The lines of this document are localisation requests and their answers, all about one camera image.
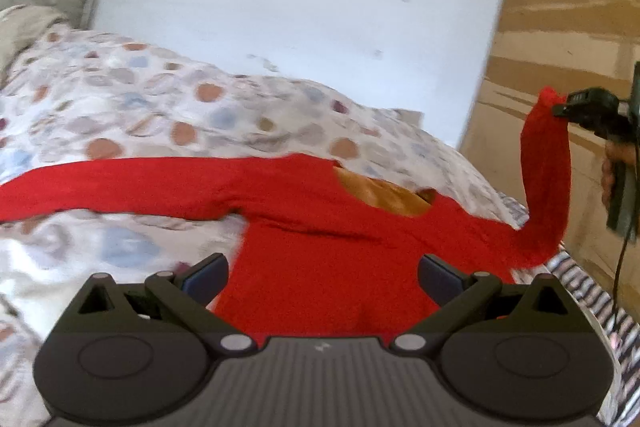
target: gray ribbed surface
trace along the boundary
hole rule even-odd
[[[460,405],[423,360],[375,339],[273,339],[229,359],[190,404],[148,427],[499,427]],[[566,427],[596,427],[594,419]],[[75,427],[53,420],[50,427]]]

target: red sweater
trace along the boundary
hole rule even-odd
[[[379,335],[389,341],[436,309],[417,283],[421,256],[464,272],[544,263],[567,223],[570,156],[561,99],[544,90],[522,132],[530,219],[520,231],[436,195],[418,217],[351,196],[336,162],[281,158],[130,158],[35,169],[0,187],[0,221],[72,208],[249,222],[216,314],[265,335]]]

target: silver screw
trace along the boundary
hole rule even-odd
[[[251,338],[241,333],[235,333],[232,335],[226,335],[222,337],[220,345],[227,351],[245,351],[249,349],[253,344]]]
[[[424,338],[415,333],[405,333],[404,335],[399,335],[394,340],[396,347],[403,351],[418,351],[422,349],[426,343],[427,341]]]

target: white logo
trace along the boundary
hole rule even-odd
[[[320,351],[320,353],[324,353],[325,349],[330,349],[331,348],[331,344],[327,344],[326,342],[323,342],[321,344],[316,344],[314,346],[316,351]]]

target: brown cardboard box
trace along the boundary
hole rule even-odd
[[[495,188],[526,203],[519,133],[540,89],[602,86],[626,97],[639,59],[640,0],[504,0],[462,153]],[[606,229],[600,203],[603,146],[570,126],[572,194],[565,243],[610,290],[622,241]],[[640,247],[626,253],[620,297],[640,320]]]

